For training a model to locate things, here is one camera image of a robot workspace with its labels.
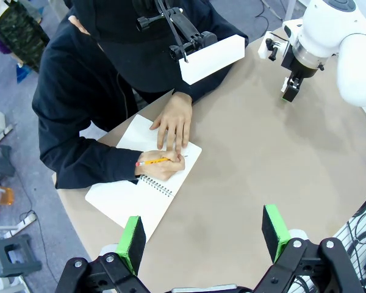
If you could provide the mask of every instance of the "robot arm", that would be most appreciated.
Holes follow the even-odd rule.
[[[326,61],[338,54],[341,96],[350,104],[366,106],[366,19],[354,0],[311,0],[303,19],[286,21],[283,28],[289,47],[281,50],[282,66],[292,71],[284,99],[293,101],[303,79],[324,70]]]

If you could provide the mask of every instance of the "camouflage clothing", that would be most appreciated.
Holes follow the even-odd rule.
[[[11,1],[0,16],[0,40],[27,66],[39,72],[49,37],[19,2]]]

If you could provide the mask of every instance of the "yellow pencil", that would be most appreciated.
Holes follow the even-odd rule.
[[[169,161],[169,158],[167,158],[167,157],[163,157],[162,159],[158,159],[158,160],[151,160],[151,161],[137,162],[137,163],[135,163],[135,166],[136,166],[136,167],[140,167],[140,166],[144,166],[144,165],[150,165],[150,164],[160,163],[160,162],[165,162],[165,161]]]

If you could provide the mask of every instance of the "orange object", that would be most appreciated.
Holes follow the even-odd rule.
[[[0,186],[0,205],[11,205],[13,204],[13,201],[14,196],[12,188]]]

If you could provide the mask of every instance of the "white paper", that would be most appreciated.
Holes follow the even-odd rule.
[[[117,147],[139,151],[156,150],[157,130],[149,130],[151,125],[150,120],[136,115]],[[140,215],[148,241],[201,151],[200,147],[188,143],[187,148],[182,150],[182,155],[187,156],[185,170],[177,172],[168,181],[157,181],[172,191],[170,197],[139,180],[137,185],[129,181],[95,184],[85,199],[122,227],[125,227],[130,216]]]
[[[193,84],[245,56],[245,39],[233,35],[179,60],[182,79]]]

